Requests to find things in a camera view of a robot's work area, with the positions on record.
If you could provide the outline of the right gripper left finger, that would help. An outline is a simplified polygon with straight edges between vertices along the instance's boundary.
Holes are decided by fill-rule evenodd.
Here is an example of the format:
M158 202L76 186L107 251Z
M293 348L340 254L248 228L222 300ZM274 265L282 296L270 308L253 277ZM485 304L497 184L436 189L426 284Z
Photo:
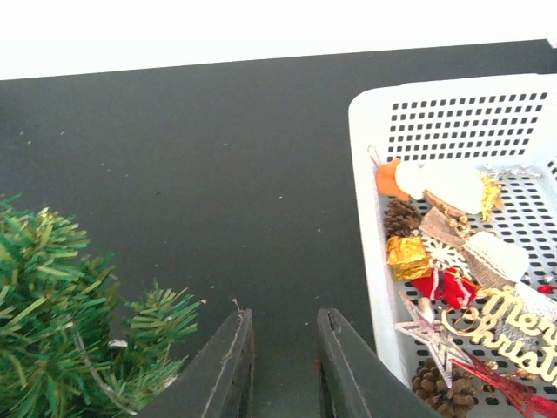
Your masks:
M183 373L138 416L252 417L254 368L252 310L233 312Z

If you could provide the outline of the red star tree topper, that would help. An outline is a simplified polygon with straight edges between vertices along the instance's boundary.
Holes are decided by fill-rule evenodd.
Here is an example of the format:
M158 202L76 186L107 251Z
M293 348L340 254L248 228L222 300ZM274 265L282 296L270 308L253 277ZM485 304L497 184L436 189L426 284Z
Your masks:
M556 416L556 402L535 394L529 386L513 381L502 374L498 374L485 362L480 361L468 352L464 361L451 359L450 362L484 383L498 389L521 413L523 417L534 417L540 414L544 417Z

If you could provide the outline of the wooden snowman ornament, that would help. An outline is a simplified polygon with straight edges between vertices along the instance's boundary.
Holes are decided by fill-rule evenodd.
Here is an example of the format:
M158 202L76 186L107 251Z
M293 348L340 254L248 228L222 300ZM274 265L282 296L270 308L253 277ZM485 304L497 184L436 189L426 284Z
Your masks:
M480 212L483 182L473 165L457 160L433 160L423 166L399 158L380 165L375 174L379 193L402 201L421 200L429 192L452 208Z

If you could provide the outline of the white plastic basket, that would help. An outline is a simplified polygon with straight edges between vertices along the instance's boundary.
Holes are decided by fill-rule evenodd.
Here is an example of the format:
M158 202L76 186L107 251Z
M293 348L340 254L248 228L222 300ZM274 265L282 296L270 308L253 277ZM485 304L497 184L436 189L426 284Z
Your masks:
M407 202L422 219L434 207L454 217L466 215L470 227L522 246L529 266L515 286L523 283L556 300L556 77L464 78L365 91L350 105L349 128L376 353L412 390L416 369L432 357L424 344L395 329L396 323L412 319L399 294L429 320L441 322L446 308L457 319L469 307L481 307L480 292L489 288L471 278L480 287L475 300L453 309L424 297L410 280L393 279L383 219L387 203L396 198L379 193L376 171L396 158L420 166L433 160L473 165L483 182L478 214L458 211L429 192ZM556 384L528 374L495 350L449 334L498 374L556 402ZM469 375L477 392L467 417L523 417L498 389Z

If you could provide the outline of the white snowflake ornament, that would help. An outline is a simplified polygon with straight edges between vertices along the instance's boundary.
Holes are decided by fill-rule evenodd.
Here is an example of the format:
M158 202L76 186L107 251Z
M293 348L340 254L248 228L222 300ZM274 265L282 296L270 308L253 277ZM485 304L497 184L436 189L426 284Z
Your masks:
M441 271L453 268L461 272L468 279L472 278L469 265L464 255L457 248L449 246L427 234L423 234L421 239L429 256L430 266L436 266Z

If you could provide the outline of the burlap lace bow ornament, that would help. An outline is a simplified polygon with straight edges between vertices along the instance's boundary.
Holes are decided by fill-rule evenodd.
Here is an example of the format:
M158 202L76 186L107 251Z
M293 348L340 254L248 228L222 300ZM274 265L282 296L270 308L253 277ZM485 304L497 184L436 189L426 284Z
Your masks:
M470 227L466 215L454 217L432 208L421 220L426 235L456 248L466 260L472 278L483 288L514 287L529 266L525 248L496 234Z

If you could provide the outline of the pine cone ornament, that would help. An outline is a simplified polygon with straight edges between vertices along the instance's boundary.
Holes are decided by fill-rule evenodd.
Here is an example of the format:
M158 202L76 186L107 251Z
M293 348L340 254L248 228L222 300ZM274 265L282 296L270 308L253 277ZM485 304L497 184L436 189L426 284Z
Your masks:
M412 391L442 417L466 418L475 405L476 387L470 375L452 370L452 386L448 387L432 358L421 362L411 379Z
M383 219L386 238L413 236L419 229L421 220L421 214L411 203L399 199L390 200Z

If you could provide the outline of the red bell ornament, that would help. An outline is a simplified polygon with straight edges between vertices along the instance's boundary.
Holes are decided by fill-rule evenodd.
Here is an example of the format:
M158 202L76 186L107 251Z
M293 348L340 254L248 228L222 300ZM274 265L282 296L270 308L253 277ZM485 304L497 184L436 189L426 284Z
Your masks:
M458 268L440 270L432 268L428 276L411 280L410 283L429 300L443 300L453 309L469 307L480 287Z

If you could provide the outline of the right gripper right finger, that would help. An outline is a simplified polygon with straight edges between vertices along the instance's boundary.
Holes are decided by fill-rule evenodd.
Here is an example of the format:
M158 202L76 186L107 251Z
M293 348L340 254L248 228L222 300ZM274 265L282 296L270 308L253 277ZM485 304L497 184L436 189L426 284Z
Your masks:
M339 310L319 309L317 329L322 417L439 415L388 370Z

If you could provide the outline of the gold merry christmas sign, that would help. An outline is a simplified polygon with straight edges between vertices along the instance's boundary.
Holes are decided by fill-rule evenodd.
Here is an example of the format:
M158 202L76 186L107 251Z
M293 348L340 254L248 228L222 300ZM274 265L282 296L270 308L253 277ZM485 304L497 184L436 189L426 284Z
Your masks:
M440 320L451 334L495 350L528 374L556 384L556 300L519 283L480 292L485 302L457 319L444 309Z

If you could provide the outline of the silver star ornament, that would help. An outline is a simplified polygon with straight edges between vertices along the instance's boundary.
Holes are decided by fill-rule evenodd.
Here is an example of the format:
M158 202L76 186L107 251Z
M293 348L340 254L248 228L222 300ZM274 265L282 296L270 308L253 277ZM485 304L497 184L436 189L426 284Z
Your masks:
M453 387L453 361L473 365L470 357L454 341L439 320L429 320L403 293L399 294L411 320L398 322L395 329L427 347L448 388Z

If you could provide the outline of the small green christmas tree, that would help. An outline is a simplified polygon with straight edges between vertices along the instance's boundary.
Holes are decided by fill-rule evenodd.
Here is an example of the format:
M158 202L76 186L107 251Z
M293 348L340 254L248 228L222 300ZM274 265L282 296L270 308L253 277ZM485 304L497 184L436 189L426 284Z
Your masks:
M72 217L13 203L1 201L2 416L135 416L177 379L171 349L196 332L199 302L153 284L115 339L111 258L86 253Z

